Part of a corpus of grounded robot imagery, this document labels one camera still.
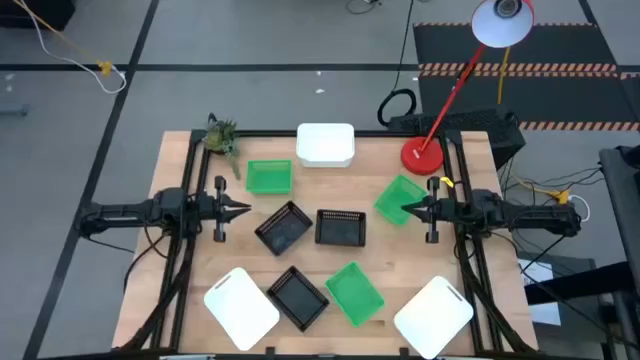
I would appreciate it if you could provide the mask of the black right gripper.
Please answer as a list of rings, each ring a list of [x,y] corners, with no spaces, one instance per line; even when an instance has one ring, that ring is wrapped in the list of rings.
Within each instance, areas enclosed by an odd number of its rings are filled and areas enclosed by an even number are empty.
[[[427,189],[431,199],[430,203],[429,196],[424,196],[416,202],[401,206],[406,213],[415,216],[422,223],[430,223],[430,228],[427,233],[427,242],[430,244],[437,244],[439,242],[439,233],[437,230],[438,221],[454,223],[457,220],[457,202],[448,198],[438,198],[440,186],[444,184],[439,181],[440,178],[441,177],[433,176],[427,180]]]

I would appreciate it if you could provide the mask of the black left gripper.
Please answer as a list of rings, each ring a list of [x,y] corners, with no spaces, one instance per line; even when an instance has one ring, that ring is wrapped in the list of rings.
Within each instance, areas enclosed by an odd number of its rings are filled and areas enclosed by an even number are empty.
[[[214,188],[216,190],[214,196],[208,195],[205,191],[198,193],[196,196],[199,223],[202,223],[205,220],[214,220],[216,224],[213,232],[213,240],[220,243],[226,241],[223,223],[230,223],[235,218],[251,210],[250,204],[235,201],[228,195],[225,195],[226,185],[226,180],[222,176],[218,175],[214,178]],[[237,209],[224,210],[224,205]]]

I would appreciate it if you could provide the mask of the green plastic basket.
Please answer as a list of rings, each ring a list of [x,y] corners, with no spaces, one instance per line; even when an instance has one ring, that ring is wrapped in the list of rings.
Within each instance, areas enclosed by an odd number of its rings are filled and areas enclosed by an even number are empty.
[[[374,208],[390,223],[401,226],[409,219],[409,213],[402,207],[418,202],[426,195],[423,186],[404,175],[398,175],[375,201]]]
[[[293,188],[291,160],[250,160],[246,190],[253,194],[289,194]]]
[[[353,327],[360,327],[385,305],[385,300],[358,262],[346,264],[325,286]]]

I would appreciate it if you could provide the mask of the black plastic basket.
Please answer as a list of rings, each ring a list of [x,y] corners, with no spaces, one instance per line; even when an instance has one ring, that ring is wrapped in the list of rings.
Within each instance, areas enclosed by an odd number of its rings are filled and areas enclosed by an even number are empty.
[[[271,285],[267,297],[301,332],[305,332],[330,304],[295,266],[290,266]]]
[[[366,214],[319,209],[316,215],[315,243],[364,247],[366,245]]]
[[[279,256],[312,225],[312,220],[294,202],[288,201],[254,233],[274,256]]]

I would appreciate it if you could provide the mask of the white plastic basket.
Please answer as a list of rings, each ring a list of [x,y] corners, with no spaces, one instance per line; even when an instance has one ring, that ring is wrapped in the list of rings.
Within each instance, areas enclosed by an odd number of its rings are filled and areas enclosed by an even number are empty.
[[[473,315],[466,298],[446,278],[435,276],[395,314],[393,323],[421,357],[434,359]]]
[[[348,123],[302,123],[296,155],[307,168],[346,168],[355,156],[355,129]]]
[[[240,351],[248,351],[279,322],[280,312],[241,267],[219,279],[204,304]]]

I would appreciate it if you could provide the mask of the red desk lamp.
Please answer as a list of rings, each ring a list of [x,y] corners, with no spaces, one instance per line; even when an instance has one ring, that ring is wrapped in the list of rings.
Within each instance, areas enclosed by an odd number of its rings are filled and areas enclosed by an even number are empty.
[[[471,30],[479,42],[468,63],[460,70],[444,105],[426,136],[408,140],[401,150],[401,162],[411,173],[431,175],[444,162],[443,140],[436,141],[435,134],[447,115],[456,96],[479,64],[487,48],[504,49],[505,57],[500,70],[506,69],[511,48],[524,40],[531,32],[535,19],[531,0],[483,0],[474,10]]]

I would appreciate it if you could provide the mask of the small potted green plant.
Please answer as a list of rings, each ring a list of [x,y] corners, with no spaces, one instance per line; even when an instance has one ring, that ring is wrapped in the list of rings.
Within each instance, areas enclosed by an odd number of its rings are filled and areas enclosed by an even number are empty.
[[[233,120],[219,120],[214,113],[207,117],[207,131],[203,139],[204,147],[218,155],[224,155],[237,180],[241,179],[238,157],[239,147],[236,136],[236,123]]]

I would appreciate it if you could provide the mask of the white paper sheet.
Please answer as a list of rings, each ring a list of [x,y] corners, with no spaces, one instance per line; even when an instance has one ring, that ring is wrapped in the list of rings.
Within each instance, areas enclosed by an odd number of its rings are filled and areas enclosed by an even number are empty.
[[[534,280],[542,282],[545,280],[551,280],[553,278],[553,268],[548,263],[533,263],[527,269],[525,267],[529,264],[528,260],[518,260],[521,269],[524,271],[522,280],[525,285],[533,285]],[[546,324],[546,325],[561,325],[560,310],[556,302],[530,305],[529,310],[531,312],[532,320],[534,323]]]

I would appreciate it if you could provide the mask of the black metal beam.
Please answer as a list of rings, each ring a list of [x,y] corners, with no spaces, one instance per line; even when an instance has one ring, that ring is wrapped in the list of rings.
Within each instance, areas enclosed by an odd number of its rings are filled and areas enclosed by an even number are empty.
[[[616,292],[640,294],[640,267],[619,262],[573,275],[533,281],[525,286],[529,305]]]

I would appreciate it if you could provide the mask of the black hazard-striped floor mat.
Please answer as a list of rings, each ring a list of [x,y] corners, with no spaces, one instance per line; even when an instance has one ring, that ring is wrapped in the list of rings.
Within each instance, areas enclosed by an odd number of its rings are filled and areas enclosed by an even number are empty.
[[[479,43],[467,23],[414,27],[422,110],[437,114]],[[527,130],[640,131],[640,74],[616,63],[591,23],[543,23],[511,48],[487,48],[451,107],[501,107]]]

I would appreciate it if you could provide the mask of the black side desk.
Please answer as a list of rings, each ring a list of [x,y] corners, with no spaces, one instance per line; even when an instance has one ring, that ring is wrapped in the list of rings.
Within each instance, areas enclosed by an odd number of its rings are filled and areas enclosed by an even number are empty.
[[[640,288],[640,145],[602,149],[599,160],[626,259]]]

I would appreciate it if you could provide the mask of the dark cabinet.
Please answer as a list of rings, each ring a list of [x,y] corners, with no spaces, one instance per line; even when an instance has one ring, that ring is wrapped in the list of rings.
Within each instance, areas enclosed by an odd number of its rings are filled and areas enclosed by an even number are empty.
[[[27,7],[56,30],[64,30],[76,10],[75,0],[24,0]],[[0,0],[0,27],[33,28],[29,14],[13,0]]]

